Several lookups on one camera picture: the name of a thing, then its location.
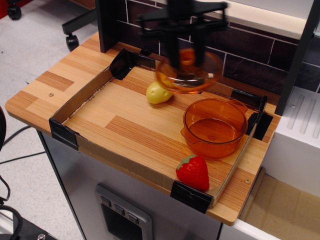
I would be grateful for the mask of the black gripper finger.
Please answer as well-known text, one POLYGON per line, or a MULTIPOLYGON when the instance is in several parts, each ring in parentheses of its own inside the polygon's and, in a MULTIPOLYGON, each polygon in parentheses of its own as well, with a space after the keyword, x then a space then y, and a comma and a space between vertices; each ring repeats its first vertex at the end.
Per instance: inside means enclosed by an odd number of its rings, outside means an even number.
POLYGON ((163 38, 164 47, 170 65, 175 69, 180 69, 179 43, 176 36, 165 36, 163 38))
POLYGON ((193 48, 195 52, 195 65, 200 67, 203 65, 205 58, 206 34, 204 31, 197 31, 192 35, 193 48))

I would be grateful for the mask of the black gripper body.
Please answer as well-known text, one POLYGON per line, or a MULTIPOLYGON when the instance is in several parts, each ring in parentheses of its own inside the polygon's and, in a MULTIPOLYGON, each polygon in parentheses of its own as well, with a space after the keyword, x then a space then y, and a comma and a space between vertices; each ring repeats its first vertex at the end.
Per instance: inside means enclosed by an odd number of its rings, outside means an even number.
POLYGON ((141 27, 140 36, 145 40, 164 40, 165 37, 179 37, 225 30, 228 26, 225 1, 203 2, 197 0, 168 0, 167 5, 145 14, 139 14, 136 21, 141 27), (205 14, 220 11, 218 20, 205 20, 205 14))

